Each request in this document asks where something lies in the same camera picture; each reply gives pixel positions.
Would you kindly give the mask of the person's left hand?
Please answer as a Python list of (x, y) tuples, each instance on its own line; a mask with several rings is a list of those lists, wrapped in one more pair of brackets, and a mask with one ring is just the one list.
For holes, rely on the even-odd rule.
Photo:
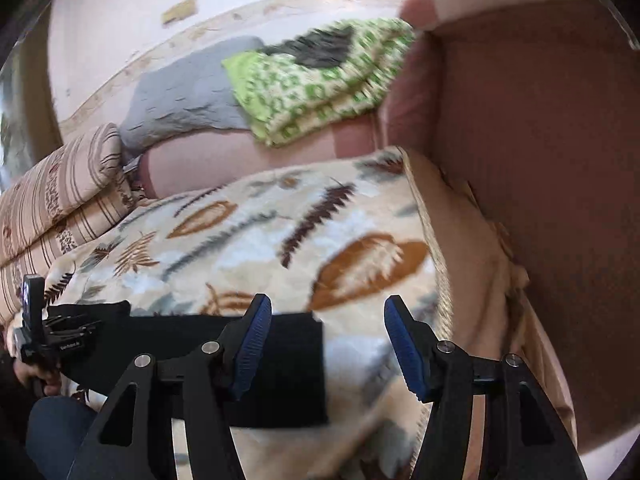
[(15, 360), (13, 370), (15, 377), (25, 388), (38, 379), (43, 382), (42, 392), (45, 396), (58, 396), (61, 393), (62, 379), (56, 368), (45, 370), (39, 365), (29, 365)]

